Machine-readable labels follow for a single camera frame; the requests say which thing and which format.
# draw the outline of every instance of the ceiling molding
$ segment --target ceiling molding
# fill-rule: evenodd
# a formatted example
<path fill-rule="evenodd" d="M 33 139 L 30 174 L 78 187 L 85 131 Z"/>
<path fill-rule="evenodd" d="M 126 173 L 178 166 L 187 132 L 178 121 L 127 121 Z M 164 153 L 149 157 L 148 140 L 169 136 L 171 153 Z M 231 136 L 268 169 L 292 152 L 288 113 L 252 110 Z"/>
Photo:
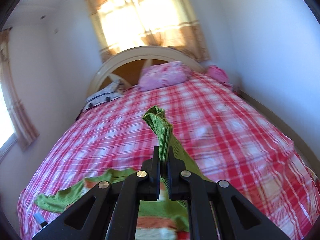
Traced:
<path fill-rule="evenodd" d="M 32 3 L 19 3 L 17 7 L 19 10 L 22 8 L 27 8 L 28 10 L 37 10 L 38 8 L 47 9 L 47 10 L 57 10 L 58 8 L 52 6 L 46 6 L 41 4 L 32 4 Z"/>

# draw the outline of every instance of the green cloth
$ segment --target green cloth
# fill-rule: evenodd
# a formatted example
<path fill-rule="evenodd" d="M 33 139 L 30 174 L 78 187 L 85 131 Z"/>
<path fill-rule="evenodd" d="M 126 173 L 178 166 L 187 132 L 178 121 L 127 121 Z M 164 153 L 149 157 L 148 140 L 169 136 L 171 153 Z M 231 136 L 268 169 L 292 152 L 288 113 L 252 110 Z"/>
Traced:
<path fill-rule="evenodd" d="M 45 194 L 39 194 L 34 203 L 44 209 L 51 212 L 62 213 L 68 205 L 76 202 L 84 195 L 85 180 L 89 182 L 98 183 L 106 180 L 110 183 L 116 183 L 124 180 L 130 174 L 134 173 L 133 169 L 126 169 L 123 171 L 117 171 L 108 169 L 104 174 L 98 177 L 84 178 L 71 187 L 64 190 L 59 190 L 55 195 L 46 196 Z"/>
<path fill-rule="evenodd" d="M 159 140 L 159 158 L 161 163 L 160 174 L 164 185 L 168 189 L 168 174 L 166 162 L 168 160 L 168 149 L 172 146 L 174 156 L 183 160 L 186 169 L 191 171 L 203 179 L 206 178 L 200 171 L 196 162 L 183 149 L 181 143 L 172 134 L 173 127 L 166 120 L 164 109 L 153 106 L 143 116 L 143 120 L 150 126 Z M 62 213 L 70 204 L 76 202 L 86 192 L 86 183 L 98 183 L 106 180 L 110 183 L 116 183 L 124 180 L 127 176 L 135 172 L 133 169 L 117 171 L 108 169 L 104 174 L 93 178 L 84 178 L 73 186 L 58 191 L 55 195 L 46 196 L 39 194 L 35 199 L 35 204 L 44 210 Z M 170 218 L 175 221 L 178 231 L 189 231 L 188 214 L 185 202 L 171 201 L 168 194 L 165 194 L 163 201 L 141 201 L 139 207 L 139 216 L 153 216 Z"/>
<path fill-rule="evenodd" d="M 189 156 L 179 140 L 172 134 L 173 126 L 165 118 L 164 109 L 159 108 L 158 106 L 153 106 L 142 118 L 158 136 L 159 159 L 161 163 L 160 175 L 167 189 L 169 187 L 167 171 L 169 146 L 172 146 L 174 157 L 184 161 L 188 171 L 199 175 L 202 179 L 210 181 L 202 174 L 196 162 Z"/>

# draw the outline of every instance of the pillow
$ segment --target pillow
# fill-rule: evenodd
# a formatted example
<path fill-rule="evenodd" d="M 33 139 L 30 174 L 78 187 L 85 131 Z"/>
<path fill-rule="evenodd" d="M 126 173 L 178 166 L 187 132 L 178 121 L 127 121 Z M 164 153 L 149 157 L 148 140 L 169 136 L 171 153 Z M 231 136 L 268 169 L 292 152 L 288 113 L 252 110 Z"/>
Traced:
<path fill-rule="evenodd" d="M 220 83 L 229 83 L 227 73 L 216 65 L 209 66 L 207 74 Z"/>
<path fill-rule="evenodd" d="M 115 80 L 105 88 L 89 96 L 85 102 L 82 112 L 91 109 L 94 106 L 101 105 L 102 103 L 112 101 L 123 95 L 124 84 L 121 80 Z"/>
<path fill-rule="evenodd" d="M 191 69 L 181 61 L 154 65 L 142 70 L 139 86 L 142 91 L 183 83 L 190 79 Z"/>

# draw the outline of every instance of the twisted green towel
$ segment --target twisted green towel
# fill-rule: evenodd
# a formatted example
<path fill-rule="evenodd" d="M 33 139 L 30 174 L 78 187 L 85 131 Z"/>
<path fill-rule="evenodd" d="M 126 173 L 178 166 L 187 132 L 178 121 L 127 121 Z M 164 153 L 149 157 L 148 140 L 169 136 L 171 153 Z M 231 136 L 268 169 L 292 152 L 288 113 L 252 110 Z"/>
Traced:
<path fill-rule="evenodd" d="M 202 174 L 196 162 L 189 156 L 179 140 L 172 134 L 173 126 L 165 118 L 164 109 L 159 108 L 158 106 L 153 106 L 144 114 L 142 118 L 158 136 L 159 158 L 161 163 L 160 175 L 167 189 L 167 160 L 169 146 L 172 146 L 174 157 L 184 161 L 188 171 L 199 175 L 202 179 L 210 181 Z"/>

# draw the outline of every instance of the red plaid bedsheet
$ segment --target red plaid bedsheet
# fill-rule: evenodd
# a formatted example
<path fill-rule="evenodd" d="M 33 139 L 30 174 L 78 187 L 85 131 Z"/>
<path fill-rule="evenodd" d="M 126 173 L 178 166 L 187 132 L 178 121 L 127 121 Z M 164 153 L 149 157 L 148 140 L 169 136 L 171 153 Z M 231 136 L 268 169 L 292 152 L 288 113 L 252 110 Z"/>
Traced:
<path fill-rule="evenodd" d="M 58 214 L 34 203 L 105 169 L 139 170 L 157 137 L 142 120 L 153 105 L 165 109 L 174 135 L 210 179 L 228 180 L 291 239 L 302 239 L 319 216 L 320 195 L 293 142 L 228 89 L 200 73 L 190 81 L 125 96 L 97 106 L 60 138 L 18 202 L 23 240 L 39 230 L 33 214 Z"/>

